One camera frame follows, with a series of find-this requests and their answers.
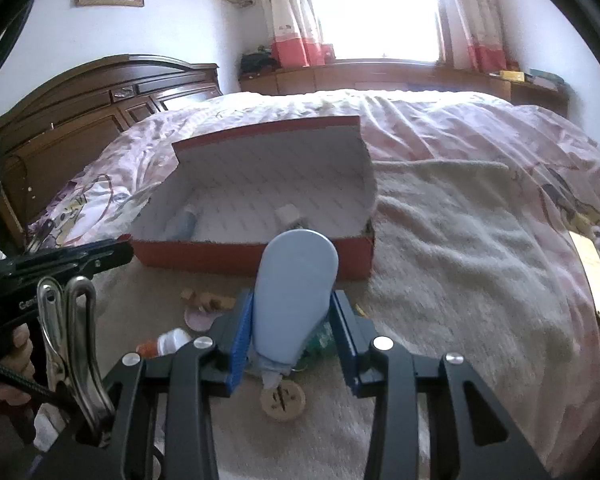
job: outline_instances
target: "red and white curtain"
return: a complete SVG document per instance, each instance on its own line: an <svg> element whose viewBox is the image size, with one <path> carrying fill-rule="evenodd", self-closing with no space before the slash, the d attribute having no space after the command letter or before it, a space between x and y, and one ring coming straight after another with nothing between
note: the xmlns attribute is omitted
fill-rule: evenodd
<svg viewBox="0 0 600 480"><path fill-rule="evenodd" d="M324 65L325 49L308 0L262 0L273 56L283 68Z"/></svg>
<svg viewBox="0 0 600 480"><path fill-rule="evenodd" d="M454 0L474 70L506 70L502 19L496 0Z"/></svg>

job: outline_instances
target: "red cardboard box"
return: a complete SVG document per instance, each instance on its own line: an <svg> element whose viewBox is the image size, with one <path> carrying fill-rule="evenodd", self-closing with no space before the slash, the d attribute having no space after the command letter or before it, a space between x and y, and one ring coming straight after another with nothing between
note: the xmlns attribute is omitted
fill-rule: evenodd
<svg viewBox="0 0 600 480"><path fill-rule="evenodd" d="M338 251L338 279L371 273L376 201L357 116L275 121L173 145L178 167L130 228L147 266L255 276L293 204Z"/></svg>

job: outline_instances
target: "bright window light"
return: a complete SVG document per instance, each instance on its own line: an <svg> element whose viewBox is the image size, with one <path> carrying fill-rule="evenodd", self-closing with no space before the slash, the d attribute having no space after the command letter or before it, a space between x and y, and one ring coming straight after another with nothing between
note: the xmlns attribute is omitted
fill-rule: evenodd
<svg viewBox="0 0 600 480"><path fill-rule="evenodd" d="M440 59L438 0L312 0L337 59Z"/></svg>

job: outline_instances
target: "yellow phone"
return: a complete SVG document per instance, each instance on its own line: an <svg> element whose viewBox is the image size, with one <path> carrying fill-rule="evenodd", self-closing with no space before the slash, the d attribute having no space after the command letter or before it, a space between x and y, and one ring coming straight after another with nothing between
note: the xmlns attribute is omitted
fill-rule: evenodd
<svg viewBox="0 0 600 480"><path fill-rule="evenodd" d="M600 322L600 255L591 240L573 231L569 231L571 240L576 247L584 273L589 282L596 317Z"/></svg>

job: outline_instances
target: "headboard panel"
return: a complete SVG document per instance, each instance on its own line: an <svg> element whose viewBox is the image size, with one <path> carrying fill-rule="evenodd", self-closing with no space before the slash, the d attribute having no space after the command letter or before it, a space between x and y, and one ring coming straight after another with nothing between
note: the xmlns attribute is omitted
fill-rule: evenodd
<svg viewBox="0 0 600 480"><path fill-rule="evenodd" d="M221 95L216 64L109 56L72 68L0 117L0 216L18 245L64 184L121 132L159 111Z"/></svg>

